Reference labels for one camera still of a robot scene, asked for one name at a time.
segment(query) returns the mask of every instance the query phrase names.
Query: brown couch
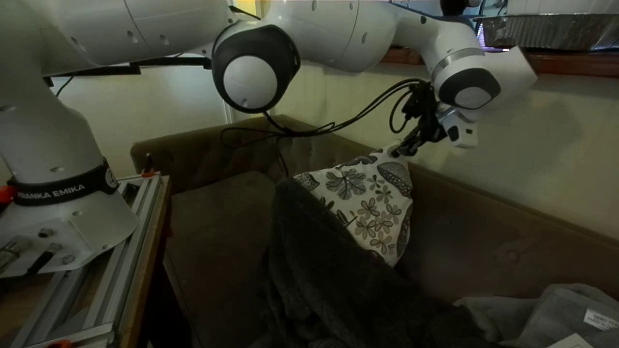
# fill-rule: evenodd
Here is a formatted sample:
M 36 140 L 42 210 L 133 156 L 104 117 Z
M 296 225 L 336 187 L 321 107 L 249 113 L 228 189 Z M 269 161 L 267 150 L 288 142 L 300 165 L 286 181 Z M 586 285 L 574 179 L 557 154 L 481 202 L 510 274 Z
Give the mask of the brown couch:
M 282 117 L 288 127 L 307 127 Z M 261 332 L 259 260 L 269 241 L 271 196 L 286 173 L 367 152 L 338 134 L 259 138 L 265 119 L 135 142 L 172 177 L 166 270 L 203 345 L 247 345 Z M 410 165 L 412 239 L 398 270 L 447 301 L 466 293 L 537 295 L 547 283 L 586 281 L 619 297 L 619 243 L 491 192 Z

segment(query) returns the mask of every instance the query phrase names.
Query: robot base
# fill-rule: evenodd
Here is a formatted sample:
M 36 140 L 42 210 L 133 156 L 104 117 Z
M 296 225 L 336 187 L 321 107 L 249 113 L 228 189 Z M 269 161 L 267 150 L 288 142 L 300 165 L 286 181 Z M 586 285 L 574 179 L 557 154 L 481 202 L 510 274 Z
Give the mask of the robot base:
M 137 218 L 120 192 L 46 204 L 9 204 L 0 214 L 0 277 L 85 266 L 131 235 Z

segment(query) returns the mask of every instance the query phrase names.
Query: wall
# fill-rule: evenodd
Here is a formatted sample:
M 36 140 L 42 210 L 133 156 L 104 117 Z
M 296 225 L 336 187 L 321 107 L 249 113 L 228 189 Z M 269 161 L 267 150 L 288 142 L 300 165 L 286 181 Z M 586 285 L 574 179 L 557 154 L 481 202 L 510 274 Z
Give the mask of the wall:
M 81 111 L 116 175 L 133 173 L 131 142 L 230 121 L 211 71 L 203 67 L 143 67 L 141 74 L 75 76 L 60 100 Z
M 381 65 L 344 74 L 305 65 L 276 111 L 309 123 L 344 119 L 402 76 L 423 67 Z M 342 131 L 385 146 L 390 103 Z M 425 144 L 414 161 L 520 204 L 619 237 L 619 78 L 541 74 L 508 105 L 477 121 L 479 146 Z

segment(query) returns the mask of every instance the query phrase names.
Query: table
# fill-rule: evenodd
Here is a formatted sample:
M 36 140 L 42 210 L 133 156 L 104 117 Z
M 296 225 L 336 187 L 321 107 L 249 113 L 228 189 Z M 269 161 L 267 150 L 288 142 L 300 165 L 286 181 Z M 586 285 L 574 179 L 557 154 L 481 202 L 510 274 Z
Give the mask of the table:
M 187 326 L 162 268 L 166 175 L 120 179 L 137 229 L 85 268 L 0 279 L 0 345 L 164 345 L 160 322 L 183 341 Z

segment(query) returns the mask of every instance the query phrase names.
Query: label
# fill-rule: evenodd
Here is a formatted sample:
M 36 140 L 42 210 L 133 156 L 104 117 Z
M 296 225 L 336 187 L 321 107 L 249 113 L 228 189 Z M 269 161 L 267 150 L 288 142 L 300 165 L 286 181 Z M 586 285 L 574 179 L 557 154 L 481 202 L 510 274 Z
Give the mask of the label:
M 547 348 L 594 348 L 592 343 L 588 343 L 580 334 L 568 334 L 563 339 L 547 345 Z
M 619 320 L 611 318 L 611 316 L 605 316 L 594 308 L 586 308 L 584 312 L 584 322 L 599 328 L 599 330 L 609 330 L 609 328 L 615 328 L 619 326 Z

